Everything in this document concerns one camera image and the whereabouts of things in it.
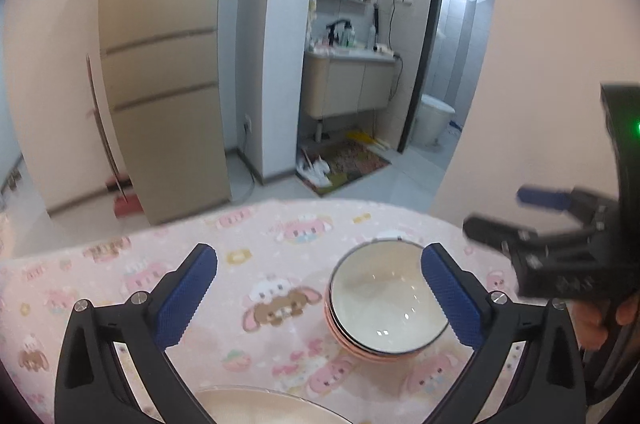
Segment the person's right hand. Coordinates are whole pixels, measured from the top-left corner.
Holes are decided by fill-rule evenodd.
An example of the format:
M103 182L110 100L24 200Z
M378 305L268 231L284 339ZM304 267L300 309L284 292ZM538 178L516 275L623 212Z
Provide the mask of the person's right hand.
M639 307L639 295L634 294L624 301L616 312L616 322L619 326L629 326ZM572 318L577 343L582 349L594 352L600 349L608 339L604 315L594 303L573 301L570 304L570 318Z

